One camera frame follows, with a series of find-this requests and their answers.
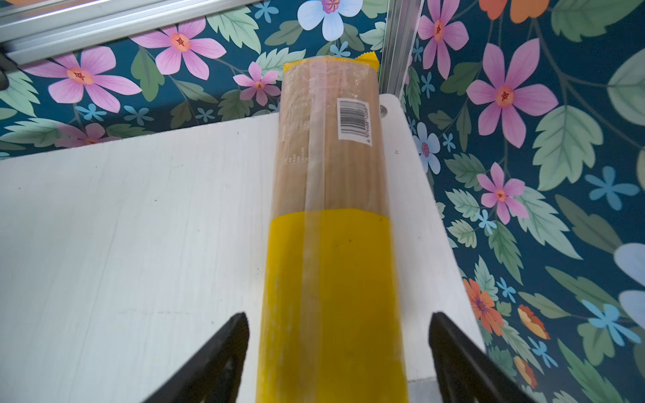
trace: spaghetti package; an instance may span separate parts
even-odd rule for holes
[[[408,401],[377,69],[284,66],[258,403]]]

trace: yellow sealed end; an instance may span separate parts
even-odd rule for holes
[[[376,56],[376,52],[363,53],[358,56],[356,59],[347,59],[345,57],[336,57],[336,56],[323,56],[329,59],[338,60],[346,63],[359,63],[365,64],[366,66],[372,67],[377,72],[379,71],[379,58]],[[318,57],[309,57],[307,59],[297,60],[289,63],[285,63],[283,68],[286,73],[289,69],[297,66],[298,64],[309,63],[311,60],[318,59]]]

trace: small blue flower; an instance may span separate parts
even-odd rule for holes
[[[641,339],[636,333],[625,328],[624,326],[614,323],[620,317],[620,311],[614,305],[603,305],[605,311],[604,313],[601,312],[600,309],[596,308],[596,305],[590,303],[589,301],[584,300],[582,302],[582,305],[584,305],[592,314],[597,316],[597,318],[590,318],[589,323],[599,329],[608,328],[609,334],[611,335],[614,343],[618,344],[621,347],[625,345],[625,341],[622,339],[619,332],[621,332],[625,337],[627,337],[634,343],[641,343]]]
[[[613,184],[616,179],[616,170],[611,166],[606,166],[602,169],[602,178],[604,181],[594,175],[587,174],[584,176],[585,181],[599,187],[599,189],[594,189],[589,192],[589,198],[595,201],[602,196],[607,196],[609,205],[616,211],[622,209],[622,201],[620,201],[620,197],[616,193],[634,196],[640,192],[639,187],[631,183]]]
[[[208,123],[209,119],[215,119],[215,117],[211,115],[211,113],[213,113],[212,109],[209,109],[204,112],[202,108],[197,108],[197,111],[199,112],[199,115],[195,115],[195,119],[197,120],[204,119],[204,123]]]
[[[411,120],[410,116],[408,116],[408,126],[412,134],[417,134],[417,121],[414,119]]]
[[[495,224],[494,222],[488,220],[488,210],[483,209],[482,213],[481,214],[477,213],[476,217],[477,217],[477,219],[479,219],[481,221],[479,223],[479,228],[484,228],[485,227],[486,231],[488,231],[488,233],[490,235],[493,235],[493,230],[491,230],[491,228],[497,228],[497,224]]]
[[[540,341],[540,344],[538,345],[535,340],[531,339],[531,337],[529,337],[528,340],[533,344],[533,347],[535,347],[532,349],[533,354],[538,357],[542,357],[544,365],[546,365],[547,368],[551,368],[551,364],[557,368],[558,363],[546,354],[546,344],[543,341]]]
[[[415,42],[414,49],[412,50],[412,53],[414,54],[414,59],[416,61],[421,61],[421,54],[423,54],[423,48],[421,45],[419,45],[419,38],[417,38],[417,41]]]
[[[441,143],[441,144],[443,144],[443,145],[445,145],[445,146],[446,146],[446,148],[448,149],[448,152],[450,152],[450,147],[452,147],[452,148],[454,148],[454,149],[457,149],[457,147],[455,146],[455,144],[452,142],[452,133],[448,134],[448,136],[447,136],[447,137],[446,137],[446,134],[444,133],[444,135],[443,135],[443,136],[444,136],[444,139],[445,139],[446,141],[444,141],[444,142],[443,142],[443,143]]]
[[[421,81],[423,81],[423,86],[421,87],[421,92],[425,92],[427,98],[430,98],[430,91],[432,91],[432,92],[435,91],[435,86],[430,84],[430,80],[432,80],[432,73],[431,72],[428,72],[428,79],[426,79],[424,76],[421,76]]]
[[[333,45],[331,45],[331,46],[329,47],[329,50],[330,50],[330,51],[333,53],[333,55],[334,55],[334,56],[336,56],[336,57],[349,57],[349,56],[350,56],[350,51],[349,51],[349,50],[347,50],[347,51],[343,52],[343,50],[347,49],[347,45],[348,45],[348,43],[347,43],[347,41],[345,41],[345,42],[343,42],[343,43],[342,43],[341,48],[340,48],[340,49],[338,49],[338,46],[336,46],[335,44],[333,44]]]
[[[271,113],[280,112],[280,101],[278,101],[278,106],[273,105],[273,104],[269,104],[269,106],[267,106],[267,108],[269,108]]]
[[[135,108],[132,108],[130,105],[123,105],[123,109],[125,109],[126,111],[132,113],[132,115],[127,115],[123,119],[125,119],[128,122],[131,121],[131,120],[137,119],[137,124],[139,126],[143,126],[143,121],[152,122],[153,120],[155,120],[154,118],[151,118],[150,116],[146,116],[146,113],[148,113],[150,111],[150,109],[148,109],[148,108],[141,108],[137,112],[137,110]]]
[[[505,296],[506,298],[510,299],[511,301],[513,301],[513,303],[515,303],[515,297],[513,296],[513,294],[516,293],[515,288],[507,286],[506,285],[506,280],[504,280],[504,277],[500,277],[499,279],[501,280],[501,282],[498,281],[497,285],[502,290],[504,290],[502,292],[502,295]]]
[[[85,113],[85,115],[83,115],[83,119],[85,119],[86,121],[91,121],[92,118],[94,118],[99,122],[103,122],[103,118],[101,116],[108,114],[106,111],[103,111],[103,110],[97,111],[95,104],[89,104],[87,106],[87,109],[83,108],[82,106],[77,106],[76,110],[79,112]]]
[[[258,12],[255,13],[255,19],[260,19],[264,14],[264,20],[267,23],[271,23],[271,14],[278,14],[277,7],[269,7],[271,0],[264,0],[263,2],[257,2],[253,4],[253,7],[259,8]]]

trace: barcode sticker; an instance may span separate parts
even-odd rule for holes
[[[358,99],[338,98],[338,140],[372,145],[370,104]]]

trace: white surface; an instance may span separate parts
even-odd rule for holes
[[[382,95],[408,379],[444,310],[483,347],[399,101]],[[226,320],[253,402],[277,114],[0,162],[0,401],[140,402]]]

